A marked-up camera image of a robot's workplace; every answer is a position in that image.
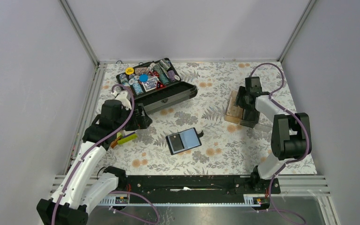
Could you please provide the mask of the black credit card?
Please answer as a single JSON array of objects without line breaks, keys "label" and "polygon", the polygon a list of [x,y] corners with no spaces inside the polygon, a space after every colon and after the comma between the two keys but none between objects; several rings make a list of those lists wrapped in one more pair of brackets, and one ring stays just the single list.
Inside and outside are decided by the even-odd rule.
[{"label": "black credit card", "polygon": [[180,134],[173,134],[167,137],[168,146],[171,154],[178,154],[182,152],[185,147]]}]

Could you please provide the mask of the black card holder wallet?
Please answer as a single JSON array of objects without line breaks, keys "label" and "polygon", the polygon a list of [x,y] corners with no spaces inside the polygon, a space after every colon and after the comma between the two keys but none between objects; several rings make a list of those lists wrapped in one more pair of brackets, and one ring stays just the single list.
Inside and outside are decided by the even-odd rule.
[{"label": "black card holder wallet", "polygon": [[199,146],[202,145],[202,142],[201,142],[200,138],[203,137],[204,132],[201,131],[201,132],[198,133],[197,130],[194,127],[190,128],[190,129],[187,129],[187,130],[184,130],[184,131],[181,131],[181,132],[174,133],[174,134],[180,134],[181,135],[181,138],[182,138],[182,141],[183,141],[183,144],[184,144],[184,147],[185,147],[185,149],[182,152],[185,152],[187,150],[191,150],[193,148],[196,148],[196,147],[199,147]]}]

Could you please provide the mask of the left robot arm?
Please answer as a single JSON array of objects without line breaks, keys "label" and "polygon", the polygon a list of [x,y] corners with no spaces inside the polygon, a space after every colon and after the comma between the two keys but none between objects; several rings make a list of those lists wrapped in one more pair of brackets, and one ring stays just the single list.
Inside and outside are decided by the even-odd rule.
[{"label": "left robot arm", "polygon": [[113,172],[104,172],[102,180],[86,188],[97,163],[109,150],[121,131],[147,128],[152,120],[142,104],[136,105],[130,89],[113,91],[91,125],[85,130],[80,149],[62,183],[50,199],[41,199],[37,212],[44,225],[85,225],[89,214],[109,192],[125,190],[127,181]]}]

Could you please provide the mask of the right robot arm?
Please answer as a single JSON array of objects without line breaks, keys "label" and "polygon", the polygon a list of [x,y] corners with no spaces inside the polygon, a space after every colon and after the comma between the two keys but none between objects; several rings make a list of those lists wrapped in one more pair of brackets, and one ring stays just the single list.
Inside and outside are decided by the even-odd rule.
[{"label": "right robot arm", "polygon": [[255,128],[263,114],[272,122],[271,153],[255,166],[247,181],[256,193],[269,190],[275,177],[289,163],[302,161],[311,153],[309,116],[293,113],[278,103],[269,92],[263,91],[259,77],[247,77],[240,86],[235,106],[243,109],[240,124]]}]

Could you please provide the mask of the smoky grey transparent card box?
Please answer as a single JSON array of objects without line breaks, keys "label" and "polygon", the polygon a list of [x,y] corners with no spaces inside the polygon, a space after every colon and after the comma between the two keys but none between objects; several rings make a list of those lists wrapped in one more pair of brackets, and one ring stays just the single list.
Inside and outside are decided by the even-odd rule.
[{"label": "smoky grey transparent card box", "polygon": [[248,128],[254,128],[259,121],[259,117],[248,117],[244,120],[240,121],[240,125],[248,127]]}]

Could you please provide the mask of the clear transparent card box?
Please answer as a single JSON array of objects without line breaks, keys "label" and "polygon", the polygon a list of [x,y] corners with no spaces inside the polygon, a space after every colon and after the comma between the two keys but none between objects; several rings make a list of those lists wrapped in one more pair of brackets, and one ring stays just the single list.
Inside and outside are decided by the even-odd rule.
[{"label": "clear transparent card box", "polygon": [[259,131],[271,133],[273,130],[272,122],[270,122],[268,119],[265,118],[259,119],[259,122],[256,124],[255,129]]}]

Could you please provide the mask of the blue playing card deck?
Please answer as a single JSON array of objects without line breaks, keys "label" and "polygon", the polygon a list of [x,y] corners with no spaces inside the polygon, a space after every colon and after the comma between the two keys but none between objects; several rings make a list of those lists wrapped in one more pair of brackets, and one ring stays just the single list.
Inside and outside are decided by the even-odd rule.
[{"label": "blue playing card deck", "polygon": [[157,88],[158,81],[159,79],[157,77],[150,77],[147,81],[142,82],[145,92],[155,90]]}]

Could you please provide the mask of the green purple toy block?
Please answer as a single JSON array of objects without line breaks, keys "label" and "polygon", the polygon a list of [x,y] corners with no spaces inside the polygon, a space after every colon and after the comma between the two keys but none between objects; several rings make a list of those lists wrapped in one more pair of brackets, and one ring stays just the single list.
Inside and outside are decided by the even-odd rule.
[{"label": "green purple toy block", "polygon": [[136,139],[138,136],[135,131],[121,131],[116,134],[115,139],[111,142],[110,147],[114,148],[117,145],[123,145],[133,139]]}]

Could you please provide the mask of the blue poker chip stack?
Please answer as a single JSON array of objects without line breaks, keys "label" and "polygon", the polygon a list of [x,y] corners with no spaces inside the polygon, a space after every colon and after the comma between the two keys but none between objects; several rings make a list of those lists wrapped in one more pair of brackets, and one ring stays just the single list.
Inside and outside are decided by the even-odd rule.
[{"label": "blue poker chip stack", "polygon": [[133,86],[133,89],[134,89],[135,94],[136,94],[137,96],[139,96],[139,95],[141,95],[141,94],[144,93],[143,88],[141,87],[141,85],[140,85],[139,82],[133,83],[132,86]]}]

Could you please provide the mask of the black poker chip case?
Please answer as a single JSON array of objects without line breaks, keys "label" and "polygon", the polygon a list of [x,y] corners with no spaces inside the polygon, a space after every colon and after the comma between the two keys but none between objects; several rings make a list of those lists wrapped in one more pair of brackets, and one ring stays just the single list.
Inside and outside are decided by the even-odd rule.
[{"label": "black poker chip case", "polygon": [[[124,71],[116,75],[116,80],[132,91],[135,103],[143,104],[147,113],[163,110],[197,95],[197,87],[182,80],[169,58],[140,63],[133,68],[135,72],[132,75],[126,75]],[[166,88],[145,92],[142,82],[139,81],[141,74],[147,74],[149,78],[157,77]],[[144,91],[139,96],[135,94],[132,86],[135,82],[139,82]]]}]

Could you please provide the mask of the red triangular dealer button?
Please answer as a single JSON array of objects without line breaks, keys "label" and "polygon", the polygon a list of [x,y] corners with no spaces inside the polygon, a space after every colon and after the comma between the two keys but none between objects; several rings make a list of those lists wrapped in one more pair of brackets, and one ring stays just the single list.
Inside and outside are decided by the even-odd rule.
[{"label": "red triangular dealer button", "polygon": [[162,82],[158,81],[156,84],[156,90],[160,90],[166,88],[166,85],[164,85]]}]

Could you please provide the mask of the blue round dealer chip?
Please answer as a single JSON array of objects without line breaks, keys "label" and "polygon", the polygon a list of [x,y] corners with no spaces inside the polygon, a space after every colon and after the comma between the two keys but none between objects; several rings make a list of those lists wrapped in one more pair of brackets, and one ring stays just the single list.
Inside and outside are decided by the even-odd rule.
[{"label": "blue round dealer chip", "polygon": [[140,81],[140,82],[147,82],[148,79],[149,79],[149,76],[148,76],[147,74],[141,74],[141,75],[139,76],[139,81]]}]

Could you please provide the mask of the yellow round chip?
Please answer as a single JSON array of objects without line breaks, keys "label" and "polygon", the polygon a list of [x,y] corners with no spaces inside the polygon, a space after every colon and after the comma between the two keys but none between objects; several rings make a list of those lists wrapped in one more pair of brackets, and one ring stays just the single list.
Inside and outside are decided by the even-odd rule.
[{"label": "yellow round chip", "polygon": [[132,75],[135,72],[135,69],[133,67],[128,67],[125,70],[126,75]]}]

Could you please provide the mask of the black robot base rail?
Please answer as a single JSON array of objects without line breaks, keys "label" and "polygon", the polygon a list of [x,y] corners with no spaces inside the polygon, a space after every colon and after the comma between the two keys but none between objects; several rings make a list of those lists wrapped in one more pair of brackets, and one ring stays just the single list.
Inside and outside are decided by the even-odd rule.
[{"label": "black robot base rail", "polygon": [[117,191],[151,194],[157,191],[219,191],[227,195],[281,193],[277,179],[264,180],[255,175],[124,175]]}]

